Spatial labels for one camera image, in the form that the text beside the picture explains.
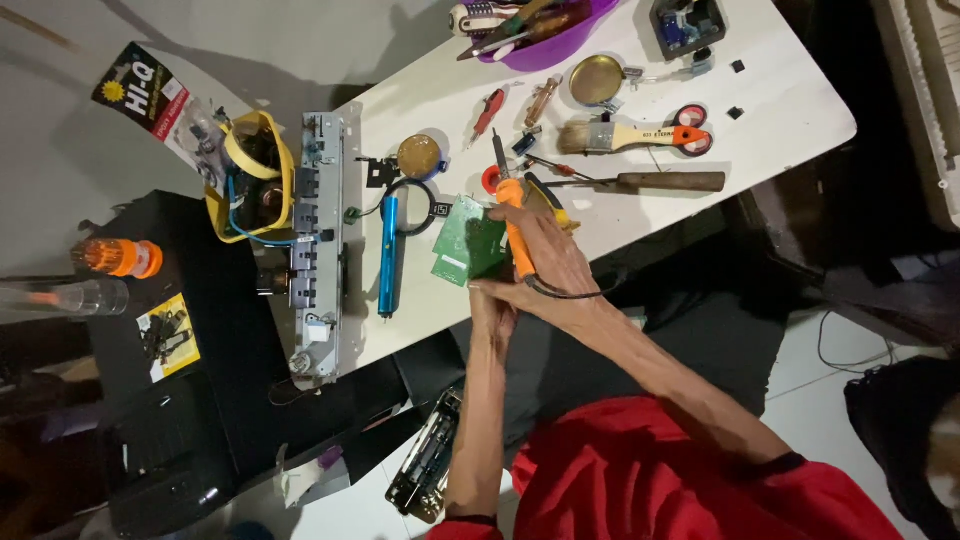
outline person's left hand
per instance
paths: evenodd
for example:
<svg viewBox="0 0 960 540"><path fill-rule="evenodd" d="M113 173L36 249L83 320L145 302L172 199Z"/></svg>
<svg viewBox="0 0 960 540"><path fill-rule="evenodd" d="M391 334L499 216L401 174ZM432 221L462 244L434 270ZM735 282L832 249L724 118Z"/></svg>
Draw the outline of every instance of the person's left hand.
<svg viewBox="0 0 960 540"><path fill-rule="evenodd" d="M473 339L490 340L499 353L506 354L510 336L516 328L516 308L480 289L472 288L470 315L473 317Z"/></svg>

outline person's right hand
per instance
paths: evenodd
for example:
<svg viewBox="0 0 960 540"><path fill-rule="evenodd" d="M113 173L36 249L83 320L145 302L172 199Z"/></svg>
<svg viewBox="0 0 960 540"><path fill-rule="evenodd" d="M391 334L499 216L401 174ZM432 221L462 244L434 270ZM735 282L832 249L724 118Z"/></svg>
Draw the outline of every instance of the person's right hand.
<svg viewBox="0 0 960 540"><path fill-rule="evenodd" d="M587 258L577 248L573 237L560 228L553 214L541 215L529 210L501 205L490 211L490 218L507 220L516 225L526 240L530 259L540 276L541 286L566 294L597 292ZM476 280L470 287L479 288L494 298L517 309L538 316L560 330L577 336L597 315L597 308L607 301L603 297L585 300L558 300L544 296L523 282Z"/></svg>

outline white table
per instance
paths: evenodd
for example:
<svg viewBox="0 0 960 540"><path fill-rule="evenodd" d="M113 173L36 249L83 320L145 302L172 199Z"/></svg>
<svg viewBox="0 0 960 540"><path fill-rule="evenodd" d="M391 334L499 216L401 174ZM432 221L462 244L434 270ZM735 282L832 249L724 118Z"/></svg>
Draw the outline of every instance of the white table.
<svg viewBox="0 0 960 540"><path fill-rule="evenodd" d="M571 69L582 59L607 53L627 65L645 68L649 75L684 66L682 61L663 62L650 28L651 2L622 0L594 28L577 54L545 71L527 74L499 63L457 62L455 58L468 47L468 41L452 38L341 108L352 132L346 145L347 206L371 208L383 191L365 188L365 166L352 162L353 157L384 158L394 153L404 138L424 130L437 139L450 160L449 170L431 183L435 192L472 194L478 200L491 201L480 184L481 173L495 162L491 130L465 151L481 102L499 87L525 83L509 87L504 107L491 123L509 146L518 139L534 86L554 74L563 74L564 84L540 122L543 134L534 154L569 164L593 178L656 170L647 150L590 158L561 158L556 150L557 132L563 123L592 114L573 102L566 85ZM659 148L653 155L664 169L724 170L728 173L726 188L711 194L645 190L639 196L578 187L555 190L571 217L583 223L574 237L588 258L599 258L709 208L823 154L856 133L847 106L769 0L723 2L723 8L729 30L712 47L714 69L693 80L643 85L636 92L624 86L618 98L626 104L614 119L660 126L683 105L705 105L706 129L714 136L708 154L692 160L674 149ZM737 60L746 66L738 74L730 67ZM745 114L733 120L726 115L732 107L740 107ZM507 154L513 156L509 148ZM542 167L534 170L542 180L556 180ZM425 233L406 240L399 307L386 323L377 315L380 217L375 213L347 228L350 268L342 373L469 318L467 290L430 274L436 260L433 244L441 226L438 220Z"/></svg>

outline white floor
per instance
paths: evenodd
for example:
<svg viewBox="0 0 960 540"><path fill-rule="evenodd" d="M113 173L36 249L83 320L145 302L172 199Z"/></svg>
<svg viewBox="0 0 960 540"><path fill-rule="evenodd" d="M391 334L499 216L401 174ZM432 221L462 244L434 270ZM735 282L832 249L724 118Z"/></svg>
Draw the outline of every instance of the white floor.
<svg viewBox="0 0 960 540"><path fill-rule="evenodd" d="M807 459L830 463L849 474L886 513L904 538L922 539L920 530L897 512L879 467L847 420L843 388L858 375L829 368L817 357L823 317L823 312L819 312L798 314L791 319L770 379L763 421ZM897 347L894 356L905 359L916 353L913 348ZM824 326L823 356L833 363L872 360L854 368L858 371L889 361L881 337L835 314L828 317ZM233 519L256 519L270 528L277 540L397 540L423 536L430 529L429 525L416 518L399 516L384 500L387 486L412 444L413 441L409 441L357 485L309 504L299 516L296 510L240 504ZM247 493L242 499L251 496L262 495ZM504 472L498 517L508 539L513 537L517 504L509 475Z"/></svg>

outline hand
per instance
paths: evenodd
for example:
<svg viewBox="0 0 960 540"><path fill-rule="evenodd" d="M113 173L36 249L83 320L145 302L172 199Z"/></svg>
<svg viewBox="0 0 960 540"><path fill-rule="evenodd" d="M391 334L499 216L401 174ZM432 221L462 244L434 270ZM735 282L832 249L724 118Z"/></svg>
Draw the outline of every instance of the hand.
<svg viewBox="0 0 960 540"><path fill-rule="evenodd" d="M516 328L516 308L478 288L472 288L470 316L473 317L472 340L489 341L502 356L506 355L510 336Z"/></svg>
<svg viewBox="0 0 960 540"><path fill-rule="evenodd" d="M572 236L560 228L552 214L540 215L529 210L501 205L490 212L490 218L510 221L520 228L530 258L533 260L545 288L567 294L597 292L600 287L593 280L587 258L577 248ZM471 289L482 291L509 303L517 309L538 316L574 337L597 315L598 307L606 303L602 297L585 300L558 300L544 296L525 283L477 280Z"/></svg>

